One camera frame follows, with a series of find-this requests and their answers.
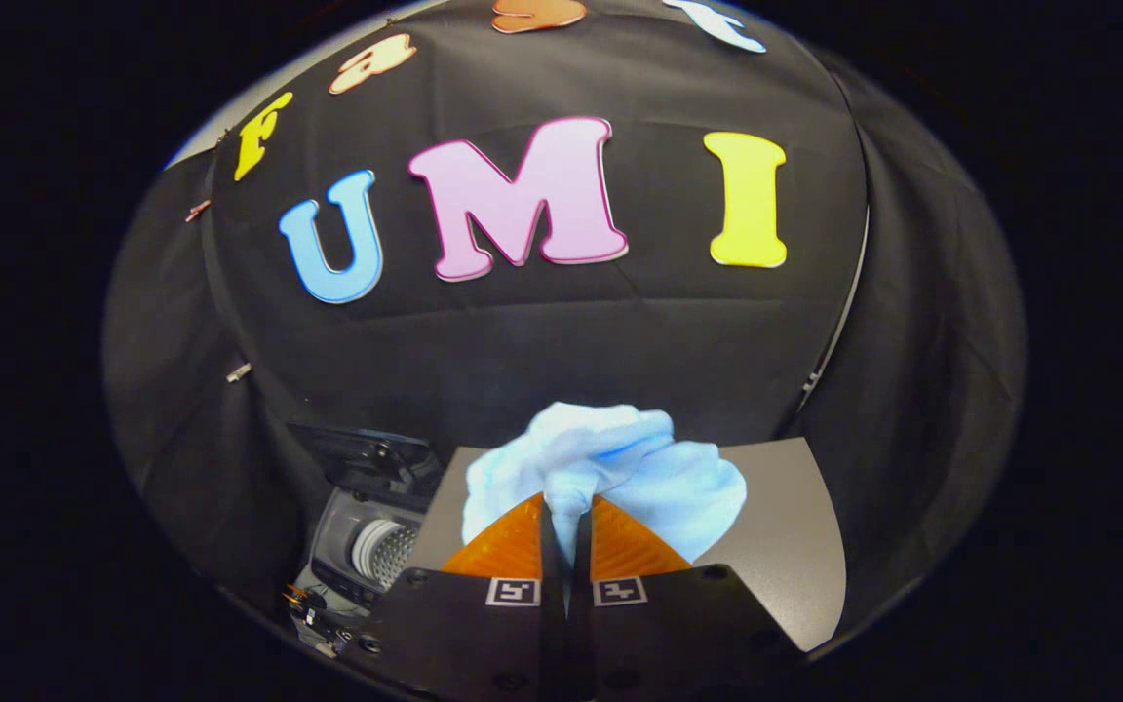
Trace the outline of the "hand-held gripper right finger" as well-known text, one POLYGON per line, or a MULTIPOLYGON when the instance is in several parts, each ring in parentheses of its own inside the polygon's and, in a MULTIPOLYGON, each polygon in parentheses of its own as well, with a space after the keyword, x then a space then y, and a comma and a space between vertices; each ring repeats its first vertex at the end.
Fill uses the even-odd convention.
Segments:
POLYGON ((594 499, 567 598, 570 698, 767 701, 806 659, 731 565, 691 565, 594 499))

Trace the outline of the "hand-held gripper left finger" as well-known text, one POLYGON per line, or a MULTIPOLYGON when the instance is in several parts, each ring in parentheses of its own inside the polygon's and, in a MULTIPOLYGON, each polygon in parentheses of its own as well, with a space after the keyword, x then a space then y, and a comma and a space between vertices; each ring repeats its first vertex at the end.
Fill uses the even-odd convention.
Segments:
POLYGON ((562 701, 563 576, 530 496, 441 567, 407 569, 356 633, 355 668, 407 701, 562 701))

